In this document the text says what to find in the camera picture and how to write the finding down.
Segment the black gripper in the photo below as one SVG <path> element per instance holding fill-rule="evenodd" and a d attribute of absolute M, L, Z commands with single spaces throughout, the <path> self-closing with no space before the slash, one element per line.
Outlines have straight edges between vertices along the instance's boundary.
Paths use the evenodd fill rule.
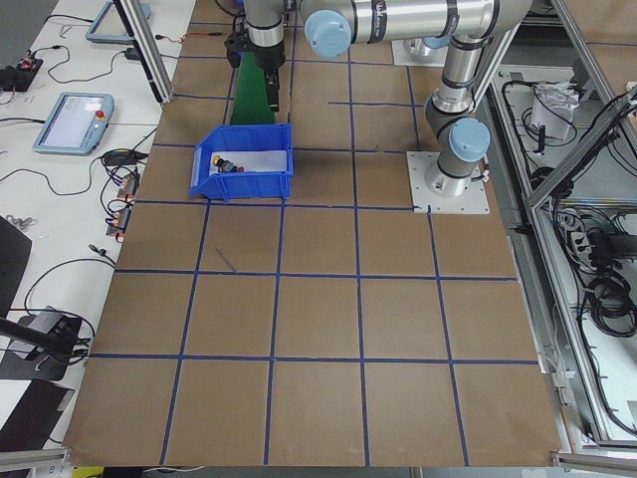
<path fill-rule="evenodd" d="M 265 91 L 271 111 L 278 112 L 280 110 L 280 80 L 278 69 L 265 72 Z"/>

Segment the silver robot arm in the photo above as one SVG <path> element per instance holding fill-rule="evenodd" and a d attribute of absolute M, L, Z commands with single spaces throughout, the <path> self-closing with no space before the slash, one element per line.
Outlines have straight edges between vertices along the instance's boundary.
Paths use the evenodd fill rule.
<path fill-rule="evenodd" d="M 426 103 L 439 139 L 425 181 L 443 197 L 459 197 L 484 158 L 491 137 L 468 115 L 484 41 L 499 20 L 498 1 L 302 1 L 306 39 L 316 55 L 334 58 L 352 44 L 412 38 L 447 40 L 441 84 Z"/>
<path fill-rule="evenodd" d="M 271 110 L 280 110 L 279 69 L 285 63 L 284 2 L 246 0 L 249 45 L 263 71 L 266 97 Z"/>

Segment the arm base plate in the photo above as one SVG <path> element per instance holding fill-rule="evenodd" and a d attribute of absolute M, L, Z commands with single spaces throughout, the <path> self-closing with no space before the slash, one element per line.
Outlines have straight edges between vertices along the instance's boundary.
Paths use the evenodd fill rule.
<path fill-rule="evenodd" d="M 393 64 L 397 66 L 415 66 L 442 68 L 445 63 L 449 40 L 408 39 L 391 42 Z"/>
<path fill-rule="evenodd" d="M 450 178 L 438 168 L 438 152 L 406 153 L 412 209 L 415 213 L 487 215 L 491 212 L 485 181 L 478 164 L 461 179 Z"/>

